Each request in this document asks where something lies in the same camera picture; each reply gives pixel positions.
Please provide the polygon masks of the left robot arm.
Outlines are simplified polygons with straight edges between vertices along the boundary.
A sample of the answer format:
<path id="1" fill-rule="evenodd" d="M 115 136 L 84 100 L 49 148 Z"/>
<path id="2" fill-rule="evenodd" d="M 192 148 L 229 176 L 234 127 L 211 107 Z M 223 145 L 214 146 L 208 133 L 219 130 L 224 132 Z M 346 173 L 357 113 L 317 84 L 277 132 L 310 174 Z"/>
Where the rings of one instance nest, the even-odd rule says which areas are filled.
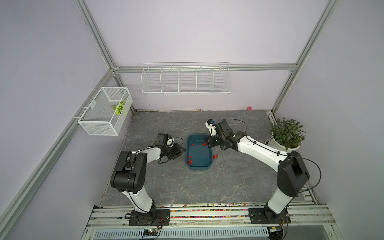
<path id="1" fill-rule="evenodd" d="M 134 206 L 134 215 L 153 219 L 156 207 L 144 187 L 147 164 L 164 157 L 168 161 L 174 160 L 185 151 L 171 135 L 159 133 L 155 143 L 149 147 L 120 152 L 111 176 L 111 187 L 129 198 Z"/>

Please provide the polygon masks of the teal plastic storage box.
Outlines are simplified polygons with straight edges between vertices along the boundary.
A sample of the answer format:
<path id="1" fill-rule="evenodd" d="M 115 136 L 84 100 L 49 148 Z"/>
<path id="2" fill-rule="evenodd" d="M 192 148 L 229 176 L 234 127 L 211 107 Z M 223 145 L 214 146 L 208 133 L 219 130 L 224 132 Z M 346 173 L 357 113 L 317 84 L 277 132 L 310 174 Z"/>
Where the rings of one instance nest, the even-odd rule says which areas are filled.
<path id="1" fill-rule="evenodd" d="M 186 164 L 190 170 L 193 171 L 205 171 L 208 170 L 213 163 L 212 149 L 208 145 L 203 146 L 206 143 L 208 135 L 193 134 L 188 137 L 187 150 L 186 150 Z"/>

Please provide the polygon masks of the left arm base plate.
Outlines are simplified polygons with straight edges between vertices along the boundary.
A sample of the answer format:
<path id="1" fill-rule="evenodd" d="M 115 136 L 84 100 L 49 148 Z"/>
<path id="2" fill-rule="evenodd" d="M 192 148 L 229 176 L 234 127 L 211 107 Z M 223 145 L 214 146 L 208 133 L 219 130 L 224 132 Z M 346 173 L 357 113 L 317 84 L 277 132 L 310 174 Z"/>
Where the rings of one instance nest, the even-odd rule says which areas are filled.
<path id="1" fill-rule="evenodd" d="M 129 226 L 168 226 L 171 219 L 170 210 L 155 209 L 149 213 L 133 210 L 129 217 Z"/>

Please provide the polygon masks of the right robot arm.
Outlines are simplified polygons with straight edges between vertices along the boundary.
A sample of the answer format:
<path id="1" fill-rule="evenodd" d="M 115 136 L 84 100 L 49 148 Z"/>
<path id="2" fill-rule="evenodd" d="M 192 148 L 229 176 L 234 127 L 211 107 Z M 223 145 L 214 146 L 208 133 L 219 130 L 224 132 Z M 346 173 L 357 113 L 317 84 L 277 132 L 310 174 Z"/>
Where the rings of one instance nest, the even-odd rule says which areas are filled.
<path id="1" fill-rule="evenodd" d="M 247 133 L 234 132 L 226 120 L 218 123 L 209 119 L 206 143 L 209 148 L 219 146 L 223 151 L 233 149 L 261 161 L 277 173 L 277 188 L 263 209 L 264 218 L 271 222 L 281 217 L 287 205 L 299 194 L 310 179 L 304 159 L 298 152 L 279 151 L 262 144 Z"/>

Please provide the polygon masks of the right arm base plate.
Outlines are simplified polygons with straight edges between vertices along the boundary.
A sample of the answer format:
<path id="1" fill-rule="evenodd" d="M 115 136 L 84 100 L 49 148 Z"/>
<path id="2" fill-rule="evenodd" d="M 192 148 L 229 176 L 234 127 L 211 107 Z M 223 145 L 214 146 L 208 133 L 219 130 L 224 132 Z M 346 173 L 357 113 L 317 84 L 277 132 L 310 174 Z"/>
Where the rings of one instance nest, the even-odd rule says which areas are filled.
<path id="1" fill-rule="evenodd" d="M 276 214 L 272 210 L 266 208 L 249 208 L 249 218 L 251 224 L 290 224 L 291 218 L 289 216 L 287 208 L 279 214 Z"/>

